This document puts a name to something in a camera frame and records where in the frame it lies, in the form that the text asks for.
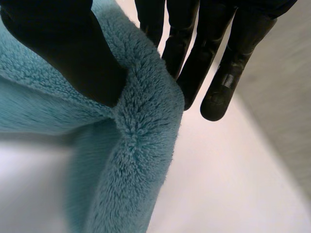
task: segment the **gloved finger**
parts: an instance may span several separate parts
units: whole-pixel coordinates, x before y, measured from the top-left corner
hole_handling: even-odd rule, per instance
[[[55,67],[81,94],[114,106],[125,86],[122,68],[91,12],[92,0],[0,0],[10,33]]]
[[[193,104],[210,69],[236,8],[218,0],[202,0],[197,36],[177,80],[185,96],[185,110]]]
[[[277,18],[259,12],[237,10],[228,45],[201,104],[205,119],[217,121],[225,115],[248,60],[276,21]]]
[[[167,0],[171,29],[162,58],[175,79],[189,48],[198,6],[199,0]]]
[[[165,0],[135,0],[140,29],[158,47],[163,34]]]

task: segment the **blanket fold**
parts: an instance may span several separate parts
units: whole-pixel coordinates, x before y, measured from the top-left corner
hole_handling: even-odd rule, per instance
[[[0,132],[79,129],[65,210],[73,233],[144,233],[169,168],[183,95],[156,48],[114,0],[95,0],[111,51],[129,70],[114,108],[76,92],[0,23]]]

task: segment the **fluffy texture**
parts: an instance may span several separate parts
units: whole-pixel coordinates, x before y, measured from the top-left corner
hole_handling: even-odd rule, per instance
[[[0,131],[59,135],[79,129],[66,212],[73,233],[144,233],[172,159],[183,96],[156,48],[113,0],[93,12],[129,69],[110,109],[76,92],[0,24]]]

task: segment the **teal fabric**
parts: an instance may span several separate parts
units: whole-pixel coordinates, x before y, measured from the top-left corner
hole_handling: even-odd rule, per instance
[[[0,132],[78,130],[64,197],[73,233],[144,233],[169,168],[183,96],[156,48],[113,0],[93,12],[129,70],[115,108],[76,92],[0,23]]]

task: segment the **soft plush material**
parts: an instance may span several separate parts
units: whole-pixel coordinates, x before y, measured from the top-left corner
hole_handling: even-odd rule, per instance
[[[79,132],[64,197],[71,232],[144,233],[172,159],[183,96],[113,0],[95,0],[93,12],[129,69],[118,105],[76,92],[0,23],[0,132]]]

